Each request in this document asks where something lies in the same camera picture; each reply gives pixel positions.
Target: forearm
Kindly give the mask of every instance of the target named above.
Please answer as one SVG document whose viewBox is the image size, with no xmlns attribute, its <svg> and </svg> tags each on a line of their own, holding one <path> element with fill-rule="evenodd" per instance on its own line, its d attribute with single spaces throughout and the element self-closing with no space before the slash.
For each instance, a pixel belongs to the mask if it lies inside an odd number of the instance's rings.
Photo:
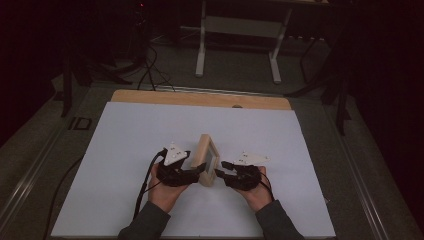
<svg viewBox="0 0 424 240">
<path fill-rule="evenodd" d="M 148 201 L 131 224 L 119 232 L 118 240 L 159 239 L 170 218 L 169 214 Z"/>
<path fill-rule="evenodd" d="M 297 240 L 304 237 L 296 230 L 278 200 L 256 212 L 256 219 L 267 240 Z"/>
</svg>

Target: floor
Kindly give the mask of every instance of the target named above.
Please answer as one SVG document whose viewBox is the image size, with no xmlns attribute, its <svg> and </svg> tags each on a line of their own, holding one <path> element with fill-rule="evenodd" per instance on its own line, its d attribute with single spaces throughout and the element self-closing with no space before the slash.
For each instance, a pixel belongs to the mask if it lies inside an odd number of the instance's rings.
<svg viewBox="0 0 424 240">
<path fill-rule="evenodd" d="M 302 86 L 299 58 L 307 43 L 288 39 L 278 57 L 283 83 L 272 82 L 267 53 L 208 42 L 205 72 L 194 76 L 196 31 L 187 32 L 179 45 L 157 36 L 152 79 L 161 91 L 208 91 L 226 94 L 283 96 Z M 319 68 L 328 49 L 323 43 L 306 59 L 309 76 Z M 149 51 L 149 59 L 155 58 Z M 67 118 L 60 118 L 62 103 L 48 101 L 38 113 L 0 149 L 1 239 L 43 239 L 51 229 L 66 198 L 104 105 L 116 89 L 138 88 L 146 69 L 125 74 L 132 85 L 117 85 L 96 73 L 90 88 L 74 84 L 74 102 Z M 52 80 L 61 88 L 61 76 Z M 140 89 L 150 90 L 148 78 Z M 424 239 L 391 178 L 371 134 L 350 97 L 345 121 L 346 136 L 334 125 L 335 105 L 322 105 L 322 89 L 289 99 L 311 155 L 337 239 Z M 86 130 L 74 128 L 73 118 L 91 119 Z M 63 183 L 55 189 L 61 179 Z"/>
</svg>

